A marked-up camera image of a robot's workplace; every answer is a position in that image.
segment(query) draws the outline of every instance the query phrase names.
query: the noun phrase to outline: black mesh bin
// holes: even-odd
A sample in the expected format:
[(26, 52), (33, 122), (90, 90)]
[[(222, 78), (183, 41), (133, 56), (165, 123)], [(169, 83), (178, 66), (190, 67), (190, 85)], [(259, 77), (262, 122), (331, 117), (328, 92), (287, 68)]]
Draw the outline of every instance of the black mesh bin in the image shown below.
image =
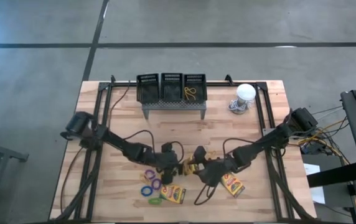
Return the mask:
[(159, 74), (138, 75), (136, 84), (136, 101), (141, 103), (159, 101)]
[(184, 99), (188, 103), (203, 103), (207, 100), (207, 83), (205, 74), (185, 75)]
[(181, 73), (161, 74), (161, 99), (165, 102), (182, 101), (183, 82)]

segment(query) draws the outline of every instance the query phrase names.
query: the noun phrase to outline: white paper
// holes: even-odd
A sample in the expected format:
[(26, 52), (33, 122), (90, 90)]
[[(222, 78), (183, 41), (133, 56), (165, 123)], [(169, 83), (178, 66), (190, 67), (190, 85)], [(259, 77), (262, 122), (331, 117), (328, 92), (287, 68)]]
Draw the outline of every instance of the white paper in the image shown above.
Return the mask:
[[(305, 173), (307, 175), (315, 174), (321, 171), (318, 165), (304, 164)], [(323, 194), (323, 187), (313, 187), (311, 188), (312, 200), (317, 203), (325, 204), (325, 195)]]

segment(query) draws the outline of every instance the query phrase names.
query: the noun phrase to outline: wooden tabletop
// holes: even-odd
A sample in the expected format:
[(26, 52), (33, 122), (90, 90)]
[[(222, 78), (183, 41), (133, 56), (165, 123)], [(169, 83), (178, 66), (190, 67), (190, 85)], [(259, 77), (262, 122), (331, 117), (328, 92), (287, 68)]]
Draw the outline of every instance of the wooden tabletop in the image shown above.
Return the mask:
[[(266, 82), (275, 122), (279, 124), (289, 112), (283, 82), (280, 80)], [(97, 88), (98, 82), (83, 82), (77, 111), (93, 113)], [(111, 105), (120, 98), (125, 89), (126, 87), (113, 88)], [(151, 111), (149, 119), (145, 120), (141, 104), (136, 101), (136, 89), (132, 87), (112, 112), (111, 130), (124, 137), (148, 129), (155, 137), (156, 151), (160, 151), (161, 145), (165, 142), (180, 141), (184, 145), (185, 158), (189, 157), (199, 145), (204, 146), (208, 151), (216, 151), (217, 155), (221, 156), (222, 142), (226, 138), (236, 137), (254, 141), (261, 137), (255, 105), (242, 115), (235, 115), (227, 109), (229, 102), (235, 97), (236, 88), (208, 87), (207, 92), (207, 112), (204, 120), (200, 120), (198, 111)], [(268, 124), (264, 97), (262, 94), (260, 97), (265, 123)], [(151, 145), (151, 138), (147, 133), (142, 133), (130, 141)], [(227, 143), (227, 150), (240, 145), (243, 143), (230, 141)], [(50, 218), (60, 215), (60, 189), (67, 169), (79, 149), (77, 140), (70, 141), (67, 145)], [(176, 149), (176, 153), (180, 157), (180, 149)], [(77, 193), (84, 154), (85, 150), (82, 150), (67, 180), (63, 207), (68, 205)], [(299, 149), (288, 147), (283, 161), (291, 192), (305, 210), (316, 217)], [(194, 200), (204, 185), (195, 175), (174, 178), (174, 184), (186, 188), (182, 205), (168, 201), (163, 201), (161, 205), (148, 204), (148, 199), (140, 194), (144, 184), (139, 180), (139, 175), (148, 168), (129, 162), (120, 151), (105, 144), (92, 221), (265, 222), (276, 220), (264, 153), (260, 153), (249, 168), (236, 174), (246, 187), (238, 198), (233, 198), (220, 184), (214, 196), (200, 206), (195, 206)], [(281, 192), (279, 198), (284, 217), (287, 217)], [(85, 197), (83, 213), (87, 210), (86, 199)]]

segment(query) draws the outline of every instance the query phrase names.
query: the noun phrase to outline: concrete floor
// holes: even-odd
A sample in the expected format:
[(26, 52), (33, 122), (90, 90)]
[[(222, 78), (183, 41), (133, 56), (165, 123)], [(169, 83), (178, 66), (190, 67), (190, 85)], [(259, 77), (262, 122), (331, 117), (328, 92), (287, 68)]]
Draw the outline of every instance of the concrete floor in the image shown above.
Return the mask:
[[(0, 43), (90, 43), (102, 0), (0, 0)], [(356, 42), (356, 0), (112, 0), (100, 42)], [(11, 161), (0, 190), (0, 223), (45, 221), (90, 49), (0, 49), (0, 145), (28, 152)], [(292, 108), (340, 105), (356, 89), (356, 47), (98, 49), (90, 80), (146, 72), (282, 79)], [(344, 118), (339, 111), (325, 126)], [(356, 161), (347, 128), (335, 136)], [(350, 219), (323, 207), (326, 221)]]

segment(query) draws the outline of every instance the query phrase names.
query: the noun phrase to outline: purple ring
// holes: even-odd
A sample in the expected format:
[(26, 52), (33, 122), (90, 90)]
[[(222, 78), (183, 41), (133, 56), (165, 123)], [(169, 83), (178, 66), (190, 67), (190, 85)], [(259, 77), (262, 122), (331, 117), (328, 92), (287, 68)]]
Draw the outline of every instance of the purple ring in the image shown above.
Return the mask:
[(145, 171), (145, 176), (149, 179), (149, 180), (151, 180), (151, 179), (153, 179), (153, 178), (155, 178), (156, 177), (156, 172), (154, 172), (153, 170), (146, 170)]
[[(154, 183), (155, 183), (156, 181), (159, 182), (159, 185), (158, 185), (157, 187), (154, 187)], [(153, 188), (154, 190), (160, 190), (160, 188), (161, 188), (161, 180), (158, 179), (158, 178), (155, 178), (155, 179), (152, 180), (152, 184), (151, 184), (151, 185), (152, 185), (152, 188)]]

